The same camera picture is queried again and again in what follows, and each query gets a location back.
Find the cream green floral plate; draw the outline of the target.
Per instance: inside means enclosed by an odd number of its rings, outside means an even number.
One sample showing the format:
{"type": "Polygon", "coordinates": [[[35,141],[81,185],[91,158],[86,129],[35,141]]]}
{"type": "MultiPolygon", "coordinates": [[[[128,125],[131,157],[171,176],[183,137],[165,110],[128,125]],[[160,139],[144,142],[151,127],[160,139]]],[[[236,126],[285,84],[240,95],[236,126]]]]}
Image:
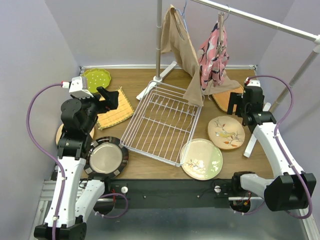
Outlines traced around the cream green floral plate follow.
{"type": "Polygon", "coordinates": [[[180,163],[184,172],[193,179],[206,181],[216,177],[223,167],[223,155],[211,141],[193,139],[180,150],[180,163]]]}

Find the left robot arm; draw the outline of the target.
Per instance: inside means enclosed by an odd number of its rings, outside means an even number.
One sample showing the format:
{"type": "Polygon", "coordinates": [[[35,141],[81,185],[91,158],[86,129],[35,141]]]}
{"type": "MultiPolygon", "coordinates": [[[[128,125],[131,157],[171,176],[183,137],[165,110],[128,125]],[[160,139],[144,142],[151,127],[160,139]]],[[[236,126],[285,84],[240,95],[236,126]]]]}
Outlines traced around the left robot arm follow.
{"type": "Polygon", "coordinates": [[[78,196],[80,179],[88,156],[98,115],[115,110],[119,92],[97,88],[97,94],[79,98],[75,94],[60,107],[63,128],[57,145],[58,166],[55,189],[44,223],[34,229],[38,240],[83,240],[87,220],[99,197],[110,194],[111,185],[103,179],[87,182],[78,196]]]}

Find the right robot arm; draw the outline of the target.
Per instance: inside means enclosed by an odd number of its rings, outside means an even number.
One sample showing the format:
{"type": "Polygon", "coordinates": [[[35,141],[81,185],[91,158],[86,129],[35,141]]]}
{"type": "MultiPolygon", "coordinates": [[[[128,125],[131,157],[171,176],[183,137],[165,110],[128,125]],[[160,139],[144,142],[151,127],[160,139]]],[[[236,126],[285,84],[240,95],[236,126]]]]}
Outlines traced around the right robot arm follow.
{"type": "Polygon", "coordinates": [[[236,172],[231,179],[230,191],[236,196],[249,191],[262,198],[273,212],[312,210],[311,196],[316,178],[312,173],[306,173],[293,158],[278,131],[273,114],[263,110],[264,98],[258,81],[248,83],[242,94],[230,94],[227,113],[241,117],[242,125],[247,126],[260,143],[273,178],[265,179],[251,171],[236,172]]]}

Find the bird pattern beige plate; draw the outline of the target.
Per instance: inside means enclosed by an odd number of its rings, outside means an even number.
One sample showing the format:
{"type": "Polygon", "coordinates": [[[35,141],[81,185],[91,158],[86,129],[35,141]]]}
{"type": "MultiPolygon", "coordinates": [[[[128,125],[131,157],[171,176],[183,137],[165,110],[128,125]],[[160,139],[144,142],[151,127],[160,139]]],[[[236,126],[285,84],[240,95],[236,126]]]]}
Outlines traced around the bird pattern beige plate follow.
{"type": "Polygon", "coordinates": [[[241,123],[229,116],[219,116],[210,120],[207,134],[213,144],[221,150],[240,148],[246,136],[241,123]]]}

